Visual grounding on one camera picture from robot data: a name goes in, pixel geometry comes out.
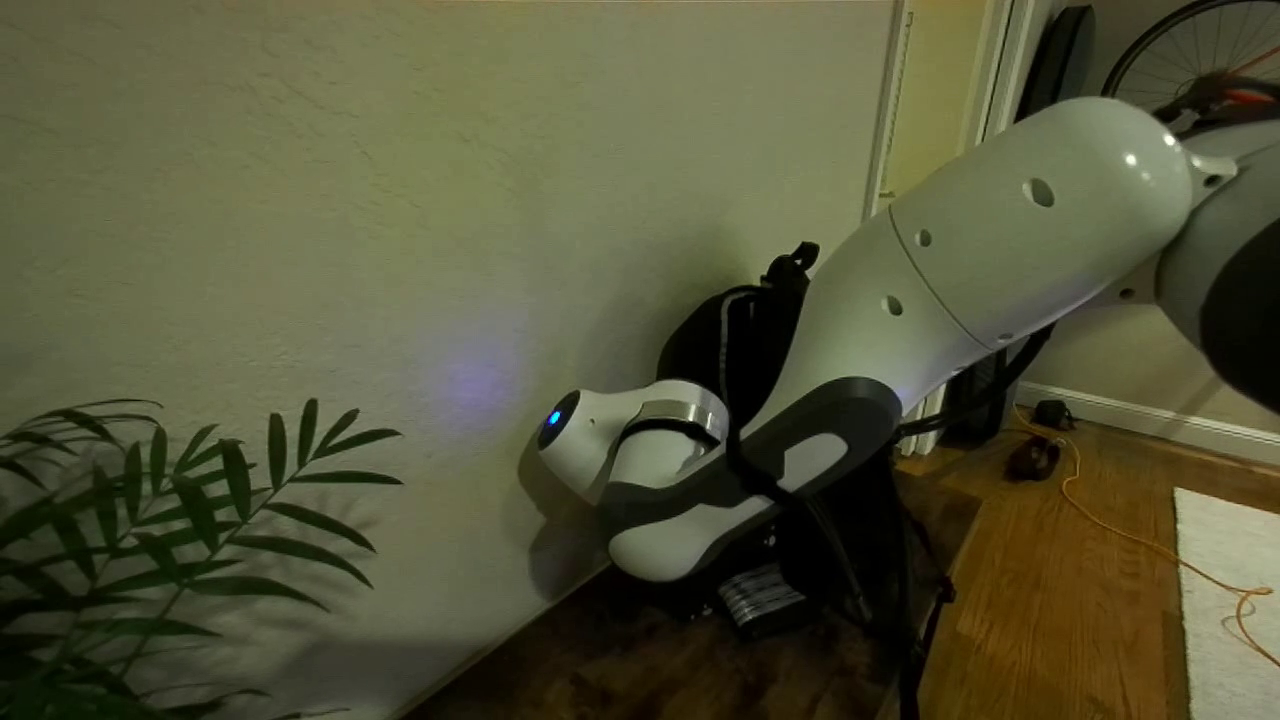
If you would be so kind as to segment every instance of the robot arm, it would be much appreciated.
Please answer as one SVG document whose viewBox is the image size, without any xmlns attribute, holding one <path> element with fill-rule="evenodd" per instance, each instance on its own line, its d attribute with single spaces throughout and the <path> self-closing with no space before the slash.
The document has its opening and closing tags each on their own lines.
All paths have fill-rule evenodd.
<svg viewBox="0 0 1280 720">
<path fill-rule="evenodd" d="M 1161 257 L 1233 175 L 1233 159 L 1186 153 L 1116 100 L 1014 123 L 826 257 L 735 451 L 783 494 L 818 494 L 890 444 L 926 388 Z M 659 379 L 572 392 L 547 414 L 540 455 L 608 515 L 610 559 L 668 586 L 775 515 L 725 432 L 713 392 Z"/>
</svg>

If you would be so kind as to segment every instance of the palm leaf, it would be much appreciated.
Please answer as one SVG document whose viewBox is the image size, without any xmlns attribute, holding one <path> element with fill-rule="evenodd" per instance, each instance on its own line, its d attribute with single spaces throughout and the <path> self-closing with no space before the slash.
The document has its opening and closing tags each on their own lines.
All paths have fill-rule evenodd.
<svg viewBox="0 0 1280 720">
<path fill-rule="evenodd" d="M 111 617 L 111 621 L 78 621 L 82 635 L 214 635 L 199 623 L 185 623 L 171 617 Z"/>
<path fill-rule="evenodd" d="M 49 513 L 53 513 L 53 498 L 38 498 L 33 504 L 24 504 L 21 513 L 13 513 L 2 523 L 0 523 L 0 549 L 9 549 L 13 542 L 24 542 L 33 536 L 38 523 L 49 523 Z"/>
<path fill-rule="evenodd" d="M 232 504 L 237 504 L 232 498 L 206 498 L 213 515 L 224 513 L 224 507 L 232 507 Z M 136 523 L 138 523 L 138 527 L 150 527 L 150 523 L 171 523 L 171 522 L 189 522 L 189 507 L 185 507 L 185 504 L 171 504 L 171 507 L 158 507 L 158 513 L 138 515 Z"/>
<path fill-rule="evenodd" d="M 292 536 L 237 536 L 232 544 L 237 549 L 254 549 L 254 553 L 292 558 L 292 559 L 307 559 L 307 564 L 328 564 L 328 570 L 339 570 L 339 573 L 354 576 L 363 588 L 371 588 L 366 576 L 353 559 L 343 559 L 343 558 L 334 558 L 334 553 L 328 553 L 320 544 L 304 544 L 304 542 L 292 542 Z"/>
<path fill-rule="evenodd" d="M 214 444 L 205 448 L 205 440 L 214 432 L 214 424 L 205 424 L 189 448 L 175 455 L 171 476 L 189 476 L 193 467 L 199 467 L 205 460 L 213 460 Z"/>
<path fill-rule="evenodd" d="M 165 570 L 148 570 L 148 573 L 133 573 L 133 576 L 119 576 L 111 586 L 101 586 L 101 591 L 143 591 L 143 588 L 180 588 L 195 576 L 213 576 L 221 570 L 232 570 L 237 559 L 199 559 L 199 564 L 165 564 Z"/>
<path fill-rule="evenodd" d="M 158 564 L 158 558 L 155 558 L 158 549 L 169 558 L 175 558 L 175 549 L 189 549 L 189 544 L 205 544 L 205 533 L 195 533 L 193 523 L 158 533 L 158 536 L 155 533 L 136 533 L 136 549 L 119 549 L 115 558 L 150 558 L 150 564 Z"/>
<path fill-rule="evenodd" d="M 180 549 L 180 544 L 171 536 L 136 533 L 136 549 L 143 558 L 150 558 L 150 564 L 158 573 L 180 576 L 175 558 L 171 558 L 171 549 Z"/>
<path fill-rule="evenodd" d="M 37 432 L 37 430 L 2 432 L 2 440 L 75 455 L 73 444 L 55 440 L 53 432 Z"/>
<path fill-rule="evenodd" d="M 16 683 L 24 676 L 45 674 L 45 662 L 21 649 L 9 649 L 13 635 L 2 635 L 2 654 L 0 654 L 0 683 Z"/>
<path fill-rule="evenodd" d="M 38 613 L 92 613 L 92 608 L 111 608 L 111 603 L 133 603 L 133 597 L 104 597 L 104 591 L 86 591 L 86 597 L 65 597 L 65 600 L 2 600 L 0 603 L 0 629 L 9 629 L 21 617 L 38 617 Z"/>
<path fill-rule="evenodd" d="M 292 484 L 399 484 L 396 476 L 382 473 L 301 473 Z"/>
<path fill-rule="evenodd" d="M 169 476 L 169 432 L 155 424 L 150 432 L 150 460 L 148 460 L 148 476 L 150 476 L 150 494 L 165 490 L 165 476 Z"/>
<path fill-rule="evenodd" d="M 288 515 L 288 522 L 307 523 L 307 527 L 320 527 L 320 533 L 330 533 L 330 536 L 353 542 L 353 544 L 371 553 L 366 536 L 358 536 L 354 527 L 348 527 L 348 523 L 339 523 L 339 522 L 330 522 L 322 513 L 312 513 L 312 507 L 301 507 L 301 504 L 267 504 L 267 513 Z"/>
<path fill-rule="evenodd" d="M 366 430 L 366 432 L 343 435 L 343 440 L 334 440 L 334 444 L 322 444 L 322 448 L 316 451 L 316 460 L 320 460 L 320 455 L 334 455 L 334 451 L 353 451 L 353 448 L 363 448 L 363 444 L 379 444 L 379 440 L 390 440 L 390 435 L 399 435 L 399 432 L 390 432 L 390 430 Z"/>
<path fill-rule="evenodd" d="M 73 597 L 55 576 L 21 559 L 0 558 L 0 576 L 24 586 L 37 600 L 49 600 L 49 603 L 59 603 Z"/>
<path fill-rule="evenodd" d="M 193 580 L 189 588 L 199 597 L 274 597 L 274 600 L 322 608 L 316 597 L 267 576 L 206 576 L 206 580 Z"/>
<path fill-rule="evenodd" d="M 37 484 L 37 490 L 45 490 L 45 480 L 38 480 L 27 463 L 21 463 L 21 460 L 13 460 L 13 455 L 0 455 L 0 467 L 13 473 L 13 476 L 21 476 L 21 480 L 27 480 L 27 484 Z"/>
<path fill-rule="evenodd" d="M 92 480 L 94 527 L 104 533 L 104 544 L 115 544 L 115 533 L 119 533 L 115 490 L 111 490 L 108 473 L 101 473 L 101 467 L 92 467 L 86 480 Z"/>
<path fill-rule="evenodd" d="M 92 586 L 92 580 L 94 580 L 94 564 L 92 564 L 92 553 L 86 553 L 86 542 L 82 542 L 75 515 L 55 513 L 55 515 L 53 515 L 53 533 L 55 533 L 55 542 L 68 549 L 68 559 L 73 559 L 73 564 L 82 573 L 82 580 Z"/>
<path fill-rule="evenodd" d="M 185 504 L 185 513 L 189 513 L 199 544 L 205 544 L 206 553 L 214 553 L 214 536 L 221 536 L 221 533 L 214 533 L 214 515 L 213 515 L 206 498 L 205 498 L 195 484 L 175 484 L 175 500 Z"/>
<path fill-rule="evenodd" d="M 45 414 L 38 422 L 73 424 L 104 444 L 119 444 L 115 432 L 82 409 L 55 409 L 55 414 Z"/>
<path fill-rule="evenodd" d="M 320 424 L 320 402 L 312 397 L 294 430 L 294 467 L 312 460 L 316 424 Z"/>
<path fill-rule="evenodd" d="M 9 715 L 24 720 L 65 720 L 65 715 L 92 715 L 92 720 L 158 720 L 150 709 L 143 709 L 133 698 L 115 698 L 101 683 L 75 683 L 59 676 L 38 676 L 33 683 L 16 683 L 16 693 L 2 699 Z"/>
<path fill-rule="evenodd" d="M 37 654 L 59 639 L 59 631 L 2 631 L 2 654 Z"/>
<path fill-rule="evenodd" d="M 68 409 L 86 414 L 86 409 L 165 409 L 165 406 L 155 406 L 148 397 L 104 397 L 104 402 L 86 402 L 86 406 L 65 406 L 65 409 L 53 409 L 53 414 L 68 414 Z"/>
<path fill-rule="evenodd" d="M 94 688 L 104 688 L 104 693 L 111 693 L 111 698 L 129 698 L 129 699 L 136 699 L 136 693 L 108 669 L 108 665 L 101 665 L 101 662 L 86 662 L 86 655 L 65 655 L 59 662 L 59 669 L 55 669 L 65 679 L 73 679 L 73 683 L 94 683 Z"/>
<path fill-rule="evenodd" d="M 283 417 L 272 414 L 267 424 L 267 467 L 272 467 L 272 490 L 283 484 L 283 467 L 288 467 L 288 432 L 283 432 Z"/>
<path fill-rule="evenodd" d="M 228 480 L 228 467 L 214 463 L 214 467 L 206 467 L 206 473 L 185 473 L 185 476 L 175 476 L 175 480 L 189 484 L 189 490 L 224 484 L 224 480 Z"/>
<path fill-rule="evenodd" d="M 108 484 L 108 490 L 101 490 L 101 484 L 92 484 L 92 476 L 104 476 L 104 467 L 86 473 L 86 490 L 75 490 L 68 498 L 49 498 L 53 500 L 49 513 L 65 513 L 65 515 L 94 513 L 101 498 L 115 494 L 115 490 L 111 490 L 111 480 L 101 480 L 101 484 Z"/>
<path fill-rule="evenodd" d="M 320 435 L 320 451 L 328 451 L 328 444 L 334 444 L 353 424 L 354 424 L 354 409 L 348 409 L 322 435 Z"/>
<path fill-rule="evenodd" d="M 224 476 L 228 476 L 237 515 L 249 522 L 250 515 L 250 480 L 249 480 L 242 451 L 232 440 L 224 440 L 221 451 L 224 451 Z"/>
<path fill-rule="evenodd" d="M 129 515 L 129 523 L 136 523 L 136 513 L 143 507 L 143 448 L 138 444 L 129 444 L 129 451 L 125 451 L 119 494 L 125 494 L 125 515 Z"/>
</svg>

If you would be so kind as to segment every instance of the black bag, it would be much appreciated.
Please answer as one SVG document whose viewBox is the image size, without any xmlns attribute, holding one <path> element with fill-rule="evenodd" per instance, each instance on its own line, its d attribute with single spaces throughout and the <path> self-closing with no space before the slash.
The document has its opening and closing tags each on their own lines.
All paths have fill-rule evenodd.
<svg viewBox="0 0 1280 720">
<path fill-rule="evenodd" d="M 703 300 L 664 346 L 656 378 L 717 392 L 730 424 L 749 424 L 787 362 L 813 263 L 817 246 L 804 241 L 775 257 L 761 285 Z"/>
</svg>

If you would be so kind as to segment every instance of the baseboard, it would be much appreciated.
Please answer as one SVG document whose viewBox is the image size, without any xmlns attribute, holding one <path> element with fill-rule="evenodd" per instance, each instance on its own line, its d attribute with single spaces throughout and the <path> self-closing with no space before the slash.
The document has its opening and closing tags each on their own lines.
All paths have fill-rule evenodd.
<svg viewBox="0 0 1280 720">
<path fill-rule="evenodd" d="M 1161 435 L 1171 444 L 1202 448 L 1216 455 L 1235 455 L 1235 460 L 1255 460 L 1255 463 L 1280 463 L 1280 435 L 1244 430 L 1244 424 L 1225 424 L 1225 422 L 1202 422 L 1202 417 L 1176 417 L 1165 409 L 1145 409 L 1145 406 L 1123 406 L 1111 397 L 1088 397 L 1072 388 L 1050 388 L 1050 384 L 1019 384 L 1014 406 L 1039 406 L 1039 402 L 1062 402 L 1080 422 L 1141 432 L 1141 435 Z"/>
</svg>

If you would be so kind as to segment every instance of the electronic device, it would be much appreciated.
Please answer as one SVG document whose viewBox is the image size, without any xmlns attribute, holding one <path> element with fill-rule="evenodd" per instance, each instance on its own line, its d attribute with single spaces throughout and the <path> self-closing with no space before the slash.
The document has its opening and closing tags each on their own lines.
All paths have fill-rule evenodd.
<svg viewBox="0 0 1280 720">
<path fill-rule="evenodd" d="M 807 498 L 896 440 L 971 362 L 1161 261 L 1156 300 L 1244 397 L 1280 414 L 1280 121 L 1176 141 L 1119 100 L 1027 115 L 857 228 L 813 277 L 738 451 Z M 730 467 L 717 392 L 568 392 L 540 460 L 608 522 L 608 558 L 672 586 L 769 523 Z"/>
</svg>

